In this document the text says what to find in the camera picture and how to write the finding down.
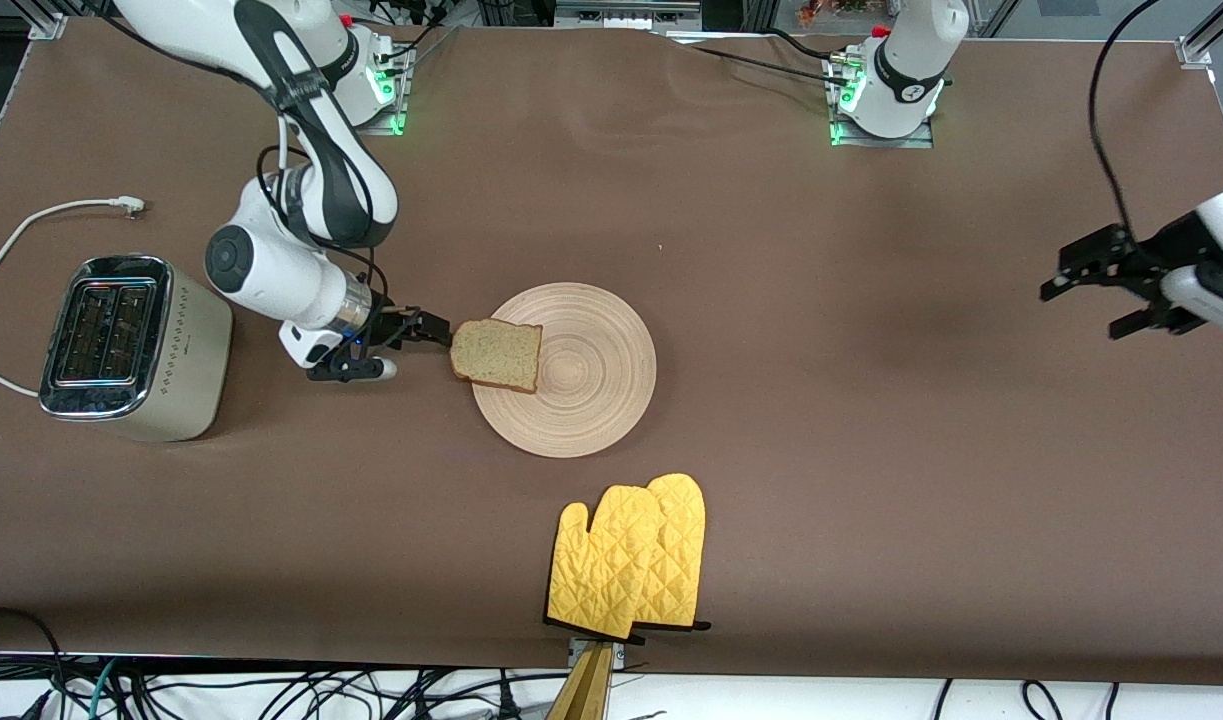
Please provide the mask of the small metal bracket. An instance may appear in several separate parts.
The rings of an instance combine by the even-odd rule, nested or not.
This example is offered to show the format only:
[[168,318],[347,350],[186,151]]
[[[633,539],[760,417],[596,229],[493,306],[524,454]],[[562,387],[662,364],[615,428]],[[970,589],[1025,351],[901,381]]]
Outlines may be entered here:
[[592,638],[571,638],[567,642],[567,667],[574,670],[582,656],[587,655],[589,652],[602,650],[603,647],[607,647],[608,650],[610,650],[612,671],[614,671],[614,674],[623,671],[626,666],[625,644]]

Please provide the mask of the cream and chrome toaster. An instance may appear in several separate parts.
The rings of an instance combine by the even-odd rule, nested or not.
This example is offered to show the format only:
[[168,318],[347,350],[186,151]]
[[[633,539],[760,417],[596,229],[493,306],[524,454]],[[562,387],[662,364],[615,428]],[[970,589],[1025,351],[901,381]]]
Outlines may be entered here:
[[234,313],[204,284],[144,254],[76,270],[38,389],[45,414],[141,443],[203,436],[221,402]]

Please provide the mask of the brown bread slice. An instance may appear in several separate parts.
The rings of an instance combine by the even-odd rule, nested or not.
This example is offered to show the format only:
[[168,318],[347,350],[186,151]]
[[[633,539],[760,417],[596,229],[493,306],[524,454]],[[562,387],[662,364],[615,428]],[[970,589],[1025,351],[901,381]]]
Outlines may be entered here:
[[464,321],[454,332],[451,368],[461,381],[533,395],[538,389],[542,340],[541,325],[495,318]]

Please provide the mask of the aluminium frame profile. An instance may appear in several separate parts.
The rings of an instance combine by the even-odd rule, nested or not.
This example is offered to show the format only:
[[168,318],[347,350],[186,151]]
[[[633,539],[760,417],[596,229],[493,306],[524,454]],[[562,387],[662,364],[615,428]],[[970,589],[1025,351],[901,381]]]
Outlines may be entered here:
[[111,0],[11,0],[31,26],[31,42],[53,42],[61,37],[67,20],[104,17]]
[[1210,13],[1192,27],[1188,35],[1178,37],[1175,55],[1181,68],[1207,68],[1211,64],[1210,51],[1223,40],[1223,0],[1216,4]]

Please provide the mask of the round wooden plate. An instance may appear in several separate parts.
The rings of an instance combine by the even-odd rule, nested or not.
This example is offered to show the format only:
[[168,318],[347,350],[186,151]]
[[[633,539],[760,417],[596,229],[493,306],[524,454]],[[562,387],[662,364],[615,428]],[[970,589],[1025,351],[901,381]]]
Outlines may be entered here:
[[493,317],[542,329],[534,392],[471,388],[498,436],[541,457],[583,457],[642,419],[656,392],[656,343],[626,301],[592,284],[543,284]]

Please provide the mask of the yellow quilted oven mitt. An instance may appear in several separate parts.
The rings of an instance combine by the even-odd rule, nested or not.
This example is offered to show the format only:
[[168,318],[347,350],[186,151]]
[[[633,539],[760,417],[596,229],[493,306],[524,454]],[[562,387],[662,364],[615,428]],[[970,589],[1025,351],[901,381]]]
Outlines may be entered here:
[[669,632],[707,632],[697,619],[707,513],[692,477],[671,473],[653,479],[648,491],[660,509],[635,625]]
[[608,487],[596,510],[569,502],[553,539],[545,623],[629,641],[662,521],[645,487]]

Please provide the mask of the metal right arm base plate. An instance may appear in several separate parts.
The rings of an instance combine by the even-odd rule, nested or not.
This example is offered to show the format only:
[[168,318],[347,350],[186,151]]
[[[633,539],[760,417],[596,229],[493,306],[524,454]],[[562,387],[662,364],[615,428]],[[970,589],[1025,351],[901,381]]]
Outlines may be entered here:
[[416,51],[391,37],[356,32],[358,65],[338,83],[336,97],[361,134],[400,136],[405,131]]

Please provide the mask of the brown table cover sheet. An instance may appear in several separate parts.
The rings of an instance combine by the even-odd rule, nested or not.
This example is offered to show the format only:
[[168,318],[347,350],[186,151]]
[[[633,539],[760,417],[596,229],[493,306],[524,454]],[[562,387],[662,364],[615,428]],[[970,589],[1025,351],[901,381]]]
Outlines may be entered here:
[[375,259],[454,323],[541,284],[638,310],[656,395],[588,457],[519,451],[446,356],[308,381],[236,309],[213,427],[135,443],[0,388],[0,606],[67,652],[563,663],[556,520],[681,471],[702,633],[652,674],[1223,685],[1223,332],[1040,299],[1115,211],[1097,49],[972,42],[931,149],[830,145],[806,79],[640,31],[460,29],[372,136]]

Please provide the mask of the grey metal box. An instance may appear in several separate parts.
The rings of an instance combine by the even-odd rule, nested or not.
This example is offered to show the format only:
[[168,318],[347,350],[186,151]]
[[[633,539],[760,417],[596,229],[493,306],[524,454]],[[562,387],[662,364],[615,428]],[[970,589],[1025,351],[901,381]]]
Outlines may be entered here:
[[553,0],[555,28],[701,32],[701,0]]

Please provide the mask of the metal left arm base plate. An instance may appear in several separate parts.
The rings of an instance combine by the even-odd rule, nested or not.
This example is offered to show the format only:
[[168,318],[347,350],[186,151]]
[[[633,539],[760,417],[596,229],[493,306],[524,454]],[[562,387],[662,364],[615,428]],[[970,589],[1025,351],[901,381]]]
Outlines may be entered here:
[[852,64],[822,60],[821,68],[826,78],[843,79],[843,86],[827,83],[826,99],[829,101],[830,145],[885,147],[885,149],[931,149],[934,145],[931,115],[936,111],[936,101],[918,112],[918,126],[903,137],[887,138],[873,134],[859,123],[857,119],[845,112],[849,106],[862,99],[871,82],[863,70]]

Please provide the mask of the wooden beam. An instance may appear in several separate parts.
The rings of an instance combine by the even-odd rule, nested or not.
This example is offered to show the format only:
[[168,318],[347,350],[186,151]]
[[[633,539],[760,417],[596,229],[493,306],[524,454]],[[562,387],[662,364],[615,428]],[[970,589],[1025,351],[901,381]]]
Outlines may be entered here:
[[616,656],[615,643],[585,643],[544,720],[605,720]]

